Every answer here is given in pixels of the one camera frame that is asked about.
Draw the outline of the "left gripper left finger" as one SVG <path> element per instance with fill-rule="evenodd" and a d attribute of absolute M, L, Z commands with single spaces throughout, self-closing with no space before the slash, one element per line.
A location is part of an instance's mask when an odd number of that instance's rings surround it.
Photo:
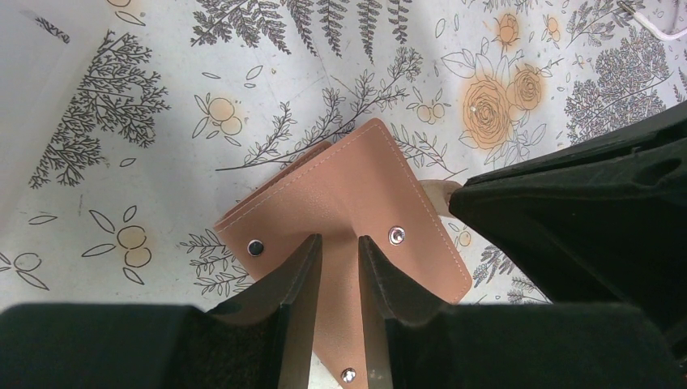
<path fill-rule="evenodd" d="M 305 388 L 322 237 L 209 311 L 22 304 L 1 315 L 4 388 Z"/>

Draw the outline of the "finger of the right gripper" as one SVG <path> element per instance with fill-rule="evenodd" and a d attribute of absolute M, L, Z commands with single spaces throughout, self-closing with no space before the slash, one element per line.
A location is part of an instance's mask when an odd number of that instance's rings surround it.
<path fill-rule="evenodd" d="M 685 354 L 685 104 L 472 177 L 449 210 L 552 301 L 637 306 Z"/>

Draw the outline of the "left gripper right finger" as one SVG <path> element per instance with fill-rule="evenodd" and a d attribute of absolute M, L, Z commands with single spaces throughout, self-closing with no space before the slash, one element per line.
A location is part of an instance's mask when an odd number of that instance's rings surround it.
<path fill-rule="evenodd" d="M 618 304 L 451 305 L 358 241 L 371 388 L 683 388 L 659 330 Z"/>

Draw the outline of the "tan leather card holder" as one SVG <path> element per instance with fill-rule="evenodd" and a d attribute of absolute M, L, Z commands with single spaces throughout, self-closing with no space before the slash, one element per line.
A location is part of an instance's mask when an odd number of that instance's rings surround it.
<path fill-rule="evenodd" d="M 442 215 L 378 119 L 313 147 L 215 224 L 255 280 L 313 233 L 323 239 L 313 350 L 344 388 L 368 385 L 359 237 L 371 237 L 396 267 L 444 301 L 461 301 L 472 286 Z"/>

